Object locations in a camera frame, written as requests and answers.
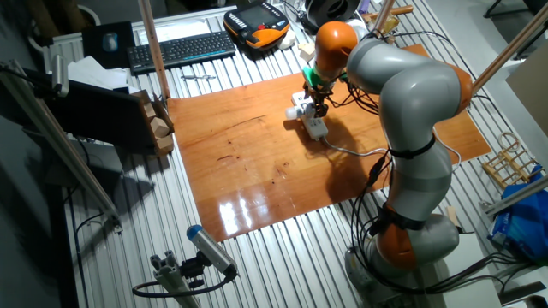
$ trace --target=metal pole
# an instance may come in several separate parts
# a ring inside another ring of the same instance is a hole
[[[497,56],[495,61],[485,69],[480,77],[472,85],[472,94],[477,93],[482,86],[514,55],[515,51],[525,43],[533,33],[542,26],[548,19],[548,3],[534,16],[523,30],[508,44],[508,46]]]
[[[143,17],[143,24],[145,24],[148,45],[151,49],[152,60],[154,61],[154,67],[156,68],[156,74],[158,75],[158,81],[160,82],[162,99],[167,100],[171,97],[170,87],[168,86],[168,80],[165,77],[164,59],[162,58],[160,43],[158,42],[158,36],[156,35],[156,27],[154,26],[154,17],[152,16],[151,3],[149,0],[138,1],[140,14]]]
[[[17,62],[12,62],[9,68],[19,74],[25,74]],[[87,167],[78,151],[67,139],[61,125],[59,125],[44,101],[34,97],[31,87],[19,77],[8,73],[0,73],[0,82],[4,83],[15,101],[23,108],[63,162],[67,164],[67,167],[72,171],[81,186],[86,189],[87,194],[97,202],[97,205],[107,217],[118,221],[120,217],[116,206],[101,187],[92,171]]]
[[[523,199],[540,192],[541,190],[548,187],[548,175],[544,176],[541,179],[536,180],[535,182],[523,187],[517,192],[509,195],[507,198],[504,198],[494,204],[491,204],[485,208],[485,213],[488,216],[494,216],[501,210],[504,210]]]
[[[375,27],[373,27],[372,29],[372,31],[374,33],[376,32],[377,35],[381,33],[381,30],[384,27],[386,19],[388,18],[388,15],[390,14],[390,11],[392,10],[392,7],[394,6],[395,1],[396,0],[384,0],[382,8],[380,8],[380,12],[378,12],[377,21],[375,21]]]

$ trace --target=power strip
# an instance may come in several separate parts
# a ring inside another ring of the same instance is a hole
[[[312,140],[319,140],[327,136],[327,127],[325,126],[324,119],[309,117],[307,115],[306,110],[313,108],[314,101],[311,98],[305,98],[304,91],[294,93],[291,96],[291,101],[293,101],[295,107],[301,107],[305,110],[301,116],[301,120]]]

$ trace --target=orange sphere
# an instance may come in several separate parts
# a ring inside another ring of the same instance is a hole
[[[316,68],[340,72],[357,44],[358,36],[350,25],[342,21],[325,23],[316,34]]]

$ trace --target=wooden table surface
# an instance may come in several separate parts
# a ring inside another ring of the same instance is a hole
[[[426,55],[420,45],[408,47]],[[308,137],[300,121],[286,121],[300,74],[196,98],[170,99],[169,111],[202,226],[215,240],[253,231],[353,198],[379,155],[356,157]],[[342,102],[337,82],[332,98]],[[327,139],[367,152],[386,147],[377,116],[356,104],[332,108]],[[436,126],[440,139],[468,160],[491,151],[466,112]],[[457,158],[451,153],[453,163]],[[381,188],[384,175],[374,188]]]

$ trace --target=white power adapter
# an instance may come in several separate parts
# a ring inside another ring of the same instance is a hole
[[[320,140],[327,136],[327,127],[324,120],[314,117],[314,101],[311,98],[305,98],[304,91],[294,93],[291,96],[291,101],[293,101],[295,107],[285,110],[285,116],[288,120],[301,118],[302,124],[313,140]]]

